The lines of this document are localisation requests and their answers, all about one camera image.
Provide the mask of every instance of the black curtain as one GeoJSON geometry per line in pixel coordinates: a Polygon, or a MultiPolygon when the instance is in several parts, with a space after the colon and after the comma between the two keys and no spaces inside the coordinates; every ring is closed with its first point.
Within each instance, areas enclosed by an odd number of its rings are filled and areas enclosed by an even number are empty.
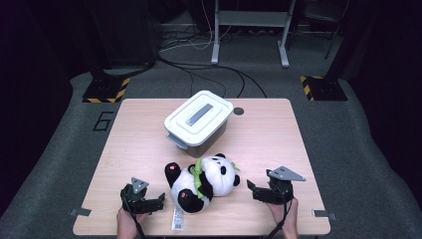
{"type": "MultiPolygon", "coordinates": [[[[73,21],[68,16],[71,11],[70,2],[66,0],[33,0],[26,1],[35,20],[44,33],[49,45],[55,52],[58,61],[69,78],[89,71],[84,62],[81,48],[74,41],[75,31],[73,21]]],[[[106,50],[99,35],[98,28],[90,12],[86,0],[73,0],[72,10],[79,19],[86,38],[91,42],[91,50],[95,53],[96,61],[103,69],[110,69],[106,57],[106,50]]]]}
{"type": "Polygon", "coordinates": [[[3,214],[55,132],[71,99],[72,85],[57,46],[30,4],[0,1],[0,26],[3,214]]]}
{"type": "Polygon", "coordinates": [[[391,168],[422,209],[422,3],[379,5],[362,63],[350,84],[391,168]]]}
{"type": "Polygon", "coordinates": [[[359,61],[361,56],[357,56],[357,60],[353,56],[362,41],[366,41],[365,33],[373,27],[380,2],[381,0],[350,0],[341,26],[343,41],[324,76],[327,81],[337,81],[347,66],[353,64],[351,61],[359,61]]]}

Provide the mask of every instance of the plastic storage container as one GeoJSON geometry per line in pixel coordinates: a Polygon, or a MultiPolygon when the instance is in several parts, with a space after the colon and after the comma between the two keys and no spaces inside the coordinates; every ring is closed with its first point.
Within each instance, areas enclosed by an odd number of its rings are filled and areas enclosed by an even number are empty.
{"type": "Polygon", "coordinates": [[[192,157],[200,157],[223,134],[232,111],[230,102],[209,91],[198,92],[167,117],[167,138],[192,157]]]}

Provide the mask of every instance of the container handle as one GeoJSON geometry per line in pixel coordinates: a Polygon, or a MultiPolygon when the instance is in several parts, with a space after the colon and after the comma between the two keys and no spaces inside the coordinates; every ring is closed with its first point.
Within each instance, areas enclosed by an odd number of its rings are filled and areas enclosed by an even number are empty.
{"type": "Polygon", "coordinates": [[[180,147],[181,149],[186,150],[188,145],[186,143],[184,143],[182,140],[180,140],[179,138],[177,138],[176,136],[174,136],[173,134],[169,134],[167,136],[168,139],[170,139],[170,141],[174,142],[178,147],[180,147]]]}
{"type": "Polygon", "coordinates": [[[202,107],[198,112],[195,113],[191,118],[189,118],[186,123],[189,126],[193,126],[199,119],[201,119],[207,112],[209,112],[211,109],[213,109],[213,106],[207,104],[204,107],[202,107]]]}

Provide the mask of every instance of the panda ear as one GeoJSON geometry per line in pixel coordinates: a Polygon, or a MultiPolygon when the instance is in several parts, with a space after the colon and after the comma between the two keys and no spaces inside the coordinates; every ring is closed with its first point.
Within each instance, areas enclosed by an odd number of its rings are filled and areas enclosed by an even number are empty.
{"type": "Polygon", "coordinates": [[[237,186],[240,183],[240,176],[238,174],[235,175],[235,181],[233,182],[233,186],[237,186]]]}
{"type": "Polygon", "coordinates": [[[224,157],[224,158],[226,158],[226,155],[224,155],[223,153],[221,153],[221,152],[219,152],[219,153],[217,153],[217,154],[215,154],[216,156],[219,156],[219,157],[224,157]]]}

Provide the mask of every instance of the black cable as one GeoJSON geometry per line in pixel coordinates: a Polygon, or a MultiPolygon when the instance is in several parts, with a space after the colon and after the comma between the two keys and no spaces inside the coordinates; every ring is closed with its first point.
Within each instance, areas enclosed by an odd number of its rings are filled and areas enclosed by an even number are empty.
{"type": "Polygon", "coordinates": [[[175,67],[175,68],[177,68],[177,69],[180,69],[180,70],[182,70],[182,71],[184,71],[184,72],[186,72],[186,73],[188,73],[189,74],[189,76],[191,77],[191,88],[190,88],[190,95],[192,96],[192,85],[193,85],[193,77],[192,77],[192,75],[193,76],[196,76],[196,77],[199,77],[199,78],[202,78],[202,79],[204,79],[204,80],[207,80],[207,81],[210,81],[210,82],[213,82],[213,83],[216,83],[216,84],[218,84],[218,85],[220,85],[222,88],[223,88],[223,91],[224,91],[224,93],[223,93],[223,98],[224,98],[224,96],[226,95],[226,88],[224,87],[224,85],[223,84],[221,84],[221,83],[219,83],[219,82],[216,82],[216,81],[213,81],[213,80],[211,80],[211,79],[208,79],[208,78],[205,78],[205,77],[203,77],[203,76],[200,76],[200,75],[198,75],[198,74],[195,74],[195,73],[192,73],[192,72],[190,72],[190,71],[188,71],[188,70],[200,70],[200,69],[189,69],[189,68],[183,68],[183,67],[180,67],[180,66],[177,66],[177,64],[175,64],[175,63],[172,63],[172,62],[169,62],[169,61],[167,61],[167,60],[165,60],[165,59],[163,59],[163,58],[161,58],[161,57],[157,57],[157,59],[159,60],[159,61],[161,61],[162,63],[164,63],[164,64],[167,64],[167,65],[169,65],[169,66],[171,66],[171,67],[175,67]]]}
{"type": "Polygon", "coordinates": [[[288,216],[288,214],[290,212],[290,209],[292,208],[292,204],[293,204],[293,201],[291,200],[291,204],[289,206],[289,210],[287,208],[286,203],[284,204],[285,205],[285,215],[283,216],[283,219],[277,224],[277,226],[273,229],[273,231],[271,231],[271,233],[267,236],[266,239],[273,238],[273,236],[276,235],[276,233],[278,231],[282,230],[283,226],[285,225],[286,218],[287,218],[287,216],[288,216]]]}
{"type": "Polygon", "coordinates": [[[162,43],[160,46],[160,49],[164,51],[164,50],[177,46],[181,42],[189,42],[193,44],[194,41],[199,40],[199,39],[201,39],[201,36],[198,34],[181,37],[181,38],[177,38],[177,34],[176,34],[175,37],[169,38],[167,42],[162,43]]]}
{"type": "Polygon", "coordinates": [[[136,230],[140,235],[140,238],[146,239],[145,234],[143,234],[142,227],[140,226],[139,222],[137,222],[137,220],[136,220],[136,214],[130,210],[130,207],[129,207],[127,200],[126,200],[126,197],[125,197],[125,194],[126,194],[126,192],[124,191],[124,189],[122,189],[121,193],[120,193],[121,201],[126,205],[127,212],[130,214],[131,218],[133,219],[134,224],[136,226],[136,230]]]}
{"type": "Polygon", "coordinates": [[[264,92],[264,90],[261,88],[261,86],[252,77],[246,75],[245,73],[243,73],[243,72],[241,72],[239,70],[236,70],[236,69],[233,69],[233,68],[230,68],[230,67],[223,67],[223,66],[209,66],[209,65],[203,65],[203,64],[175,63],[175,62],[170,62],[170,61],[168,61],[166,59],[163,59],[160,56],[157,57],[157,60],[159,60],[159,61],[161,61],[161,62],[163,62],[165,64],[168,64],[170,66],[177,67],[179,69],[184,69],[184,70],[225,69],[225,70],[229,70],[229,71],[235,72],[242,79],[242,83],[243,83],[242,84],[242,89],[241,89],[240,93],[238,94],[237,98],[240,98],[240,96],[242,95],[242,93],[243,93],[243,91],[245,89],[245,85],[246,84],[245,84],[244,77],[250,79],[260,89],[260,91],[264,95],[264,97],[265,98],[267,97],[267,94],[264,92]],[[202,68],[201,69],[198,69],[198,68],[183,68],[183,67],[180,67],[180,66],[202,67],[202,68]]]}

